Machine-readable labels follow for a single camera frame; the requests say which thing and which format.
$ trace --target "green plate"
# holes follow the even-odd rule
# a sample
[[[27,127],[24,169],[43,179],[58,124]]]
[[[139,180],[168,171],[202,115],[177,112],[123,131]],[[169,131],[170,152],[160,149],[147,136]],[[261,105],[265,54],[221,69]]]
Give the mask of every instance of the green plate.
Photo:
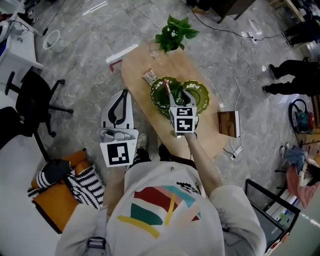
[[[163,78],[157,79],[151,86],[150,97],[154,105],[156,105],[165,118],[169,119],[169,108],[170,101],[167,96],[166,89],[164,87],[164,81],[170,87],[172,95],[177,105],[183,105],[184,99],[182,98],[181,90],[185,89],[188,91],[194,98],[196,102],[196,113],[200,114],[203,112],[209,105],[209,93],[207,88],[196,81],[185,81],[181,84],[173,77],[165,76]]]

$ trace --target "green leaves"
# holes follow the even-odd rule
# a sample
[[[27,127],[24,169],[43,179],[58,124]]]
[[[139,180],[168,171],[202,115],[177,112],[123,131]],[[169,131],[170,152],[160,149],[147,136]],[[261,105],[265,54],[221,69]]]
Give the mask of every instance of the green leaves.
[[[162,29],[162,34],[155,35],[155,42],[160,44],[160,49],[164,52],[169,52],[180,47],[182,50],[185,46],[182,41],[185,38],[192,39],[199,33],[197,30],[192,29],[189,24],[188,17],[179,20],[169,15],[167,26]]]

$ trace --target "gray floor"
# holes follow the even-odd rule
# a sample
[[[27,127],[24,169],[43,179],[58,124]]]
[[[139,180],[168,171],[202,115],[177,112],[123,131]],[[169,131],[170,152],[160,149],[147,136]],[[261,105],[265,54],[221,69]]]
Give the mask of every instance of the gray floor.
[[[112,95],[125,88],[120,70],[111,73],[105,59],[134,43],[151,40],[159,33],[158,28],[128,0],[106,1],[106,6],[83,15],[102,0],[66,0],[48,31],[60,30],[67,44],[63,52],[43,50],[44,38],[36,40],[37,58],[44,65],[43,78],[51,85],[57,79],[66,79],[65,86],[54,96],[54,103],[74,109],[73,116],[52,112],[52,128],[57,136],[50,138],[42,125],[39,132],[44,144],[55,158],[86,147],[104,177],[108,169],[99,145],[100,111]],[[201,33],[184,42],[184,51],[197,64],[207,85],[224,104],[223,110],[233,110],[239,93],[234,76],[243,75],[248,68],[247,63],[237,57],[241,38],[205,27],[179,0],[132,1],[159,27],[166,25],[168,15],[178,19],[189,17],[190,23]],[[61,3],[62,0],[54,4],[41,2],[36,8],[39,21],[35,28],[42,32]],[[286,28],[265,0],[257,0],[238,20],[229,16],[220,25],[217,24],[219,17],[213,11],[199,17],[212,27],[238,33],[252,31],[249,19],[256,22],[263,36],[273,36]],[[289,59],[302,60],[303,56],[298,49],[287,46],[282,36],[259,41],[257,56],[253,55],[250,43],[244,41],[243,44],[241,55],[250,62],[247,77],[238,79],[241,95],[236,109],[240,111],[243,151],[233,161],[229,154],[222,152],[212,164],[221,172],[226,184],[243,186],[245,179],[250,178],[275,191],[285,178],[274,173],[281,164],[279,147],[285,142],[296,144],[289,126],[288,104],[297,95],[266,95],[261,87],[274,82],[268,64],[277,66]],[[290,76],[283,77],[280,82],[291,79]],[[149,134],[149,150],[154,154],[156,134],[136,103],[133,108],[135,126],[140,132]],[[240,140],[234,139],[232,143],[237,147]],[[225,148],[232,150],[229,143]]]

